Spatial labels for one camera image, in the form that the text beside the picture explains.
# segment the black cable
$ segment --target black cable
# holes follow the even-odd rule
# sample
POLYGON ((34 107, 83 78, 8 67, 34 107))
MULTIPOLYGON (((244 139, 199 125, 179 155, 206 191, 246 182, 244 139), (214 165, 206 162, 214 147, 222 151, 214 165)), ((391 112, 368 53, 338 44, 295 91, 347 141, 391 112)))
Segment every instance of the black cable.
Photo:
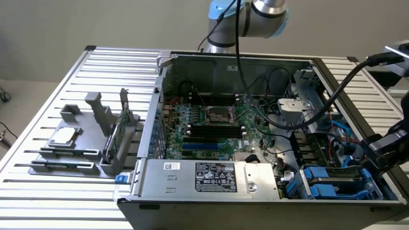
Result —
POLYGON ((254 85, 258 83, 258 81, 259 81, 260 79, 264 79, 264 80, 267 81, 267 84, 268 84, 268 79, 267 79, 267 77, 266 77, 266 76, 259 76, 259 77, 255 79, 255 81, 251 83, 250 89, 254 87, 254 85))
POLYGON ((275 68, 275 69, 271 71, 270 75, 268 75, 268 87, 267 87, 268 93, 270 93, 270 78, 271 78, 271 76, 274 75, 274 73, 275 73, 278 70, 280 70, 280 69, 283 69, 283 70, 287 72, 287 75, 288 75, 288 84, 292 83, 292 75, 291 75, 288 69, 284 68, 284 67, 278 67, 278 68, 275 68))
POLYGON ((179 88, 178 88, 178 96, 182 96, 182 87, 184 86, 186 83, 190 83, 191 87, 194 86, 194 82, 191 80, 183 80, 179 83, 179 88))
POLYGON ((199 46, 198 46, 198 51, 200 50, 200 47, 203 46, 206 40, 207 40, 207 39, 211 37, 211 35, 214 34, 214 32, 215 32, 215 30, 216 30, 219 24, 222 23, 222 21, 223 21, 223 19, 224 19, 224 15, 226 15, 226 13, 228 12, 228 10, 231 9, 231 7, 234 6, 235 2, 236 2, 236 0, 234 0, 234 1, 231 2, 231 5, 228 6, 228 8, 226 8, 224 12, 219 15, 218 20, 216 20, 216 25, 214 26, 214 29, 211 30, 210 34, 207 35, 207 37, 203 39, 202 43, 199 44, 199 46))
POLYGON ((236 60, 238 60, 238 67, 239 67, 239 73, 240 73, 240 78, 242 78, 242 83, 246 89, 246 93, 250 97, 250 101, 252 106, 255 107, 258 113, 260 114, 260 116, 278 128, 286 129, 286 130, 295 130, 303 127, 307 127, 308 125, 311 125, 312 123, 315 123, 322 116, 324 115, 324 113, 330 110, 332 103, 335 102, 335 100, 338 99, 340 93, 344 91, 344 88, 347 87, 348 83, 351 82, 352 78, 358 75, 358 73, 367 67, 367 66, 376 66, 381 63, 385 64, 393 64, 393 63, 399 63, 403 62, 404 59, 401 56, 399 56, 397 54, 389 52, 389 53, 381 53, 377 55, 373 55, 371 57, 368 57, 367 61, 364 61, 363 63, 360 63, 354 70, 351 71, 351 73, 347 75, 346 79, 343 80, 340 87, 336 89, 336 91, 334 92, 331 98, 328 99, 324 107, 320 109, 320 111, 316 113, 316 115, 306 122, 294 125, 294 126, 284 126, 280 125, 279 123, 274 122, 264 114, 263 111, 260 110, 260 108, 258 107, 256 102, 252 99, 252 94, 251 91, 248 89, 248 85, 246 83, 246 79, 244 79, 244 73, 243 73, 243 68, 242 68, 242 62, 240 62, 240 45, 239 45, 239 17, 240 17, 240 2, 242 0, 238 0, 238 7, 236 7, 236 26, 235 26, 235 31, 236 31, 236 60))
POLYGON ((270 142, 267 143, 267 147, 266 147, 266 149, 268 149, 270 148, 270 145, 274 143, 274 146, 272 147, 275 147, 275 145, 276 145, 276 139, 275 138, 272 138, 271 140, 270 140, 270 142))
POLYGON ((298 173, 298 169, 291 165, 291 164, 284 164, 284 168, 288 167, 290 171, 294 171, 295 173, 298 173))
POLYGON ((290 151, 294 151, 292 149, 288 149, 288 150, 286 150, 286 151, 283 151, 283 152, 271 152, 270 150, 268 150, 268 148, 266 148, 266 151, 268 152, 268 153, 271 153, 271 154, 282 154, 282 153, 286 153, 286 152, 290 152, 290 151))
POLYGON ((258 131, 259 131, 260 133, 263 133, 264 135, 274 136, 274 137, 283 137, 283 138, 286 138, 288 141, 291 141, 290 137, 287 137, 287 136, 284 136, 284 135, 280 135, 280 134, 271 134, 271 133, 267 133, 266 131, 263 131, 263 130, 259 128, 259 125, 256 124, 256 122, 255 122, 255 127, 256 127, 258 131))
POLYGON ((15 138, 19 139, 18 135, 14 134, 14 132, 12 132, 12 131, 10 130, 10 128, 7 127, 7 125, 6 125, 3 122, 0 122, 0 124, 6 127, 7 131, 15 136, 15 138))

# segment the floor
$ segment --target floor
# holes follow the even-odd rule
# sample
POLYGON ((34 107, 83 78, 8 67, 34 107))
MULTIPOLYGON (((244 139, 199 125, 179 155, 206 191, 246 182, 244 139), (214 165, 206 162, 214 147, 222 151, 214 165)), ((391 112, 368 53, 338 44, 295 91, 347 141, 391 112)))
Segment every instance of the floor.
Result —
MULTIPOLYGON (((0 102, 0 121, 18 136, 26 129, 58 85, 59 82, 51 81, 0 80, 0 86, 12 95, 10 102, 0 102)), ((6 134, 6 138, 12 143, 16 140, 11 134, 6 134)), ((6 153, 7 150, 0 148, 0 160, 6 153)))

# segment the white sticker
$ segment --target white sticker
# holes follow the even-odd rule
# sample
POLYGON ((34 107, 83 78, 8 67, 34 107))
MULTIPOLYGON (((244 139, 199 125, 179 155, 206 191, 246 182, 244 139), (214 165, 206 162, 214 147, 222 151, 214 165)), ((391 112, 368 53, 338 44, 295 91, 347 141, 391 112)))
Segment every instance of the white sticker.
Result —
POLYGON ((179 162, 166 163, 164 170, 180 170, 180 163, 179 162))
POLYGON ((228 66, 228 71, 238 71, 238 70, 239 70, 238 66, 228 66))
POLYGON ((66 144, 67 142, 70 142, 75 133, 76 133, 75 128, 70 127, 60 128, 58 133, 54 135, 52 140, 56 144, 66 144))

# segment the metal case frame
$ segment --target metal case frame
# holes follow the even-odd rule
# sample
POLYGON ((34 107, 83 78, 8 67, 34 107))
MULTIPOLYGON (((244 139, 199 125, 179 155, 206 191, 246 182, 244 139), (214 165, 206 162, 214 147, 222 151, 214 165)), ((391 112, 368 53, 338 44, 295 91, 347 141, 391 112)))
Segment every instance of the metal case frame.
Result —
MULTIPOLYGON (((235 57, 230 54, 204 54, 195 52, 170 52, 172 55, 202 55, 216 57, 235 57)), ((242 55, 243 58, 270 58, 310 61, 320 80, 330 93, 339 87, 339 82, 323 60, 316 57, 287 57, 275 55, 242 55)), ((158 78, 158 87, 162 87, 167 68, 162 68, 162 78, 158 78)), ((158 112, 159 98, 154 99, 150 106, 148 118, 144 127, 140 150, 146 149, 144 143, 151 139, 158 112)), ((347 93, 340 94, 335 102, 360 139, 375 134, 364 116, 355 106, 347 93)), ((397 194, 397 201, 355 201, 355 200, 272 200, 252 202, 236 200, 210 199, 151 199, 139 197, 143 172, 147 163, 147 154, 139 151, 135 177, 132 180, 131 194, 118 200, 118 205, 132 226, 139 229, 250 229, 252 227, 268 228, 272 225, 294 229, 361 229, 384 220, 400 220, 408 213, 409 178, 400 167, 395 167, 385 180, 391 189, 397 194)))

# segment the connector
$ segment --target connector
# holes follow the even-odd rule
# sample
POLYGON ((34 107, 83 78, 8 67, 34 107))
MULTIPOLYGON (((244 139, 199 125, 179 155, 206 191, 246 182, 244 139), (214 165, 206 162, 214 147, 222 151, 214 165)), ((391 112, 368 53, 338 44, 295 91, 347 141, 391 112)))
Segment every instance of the connector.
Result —
POLYGON ((404 57, 395 52, 387 52, 371 55, 367 57, 367 60, 369 61, 368 64, 369 67, 379 65, 387 66, 405 61, 404 57))
POLYGON ((247 158, 246 158, 246 163, 252 163, 254 161, 256 161, 258 163, 260 163, 259 157, 256 154, 251 154, 247 158))

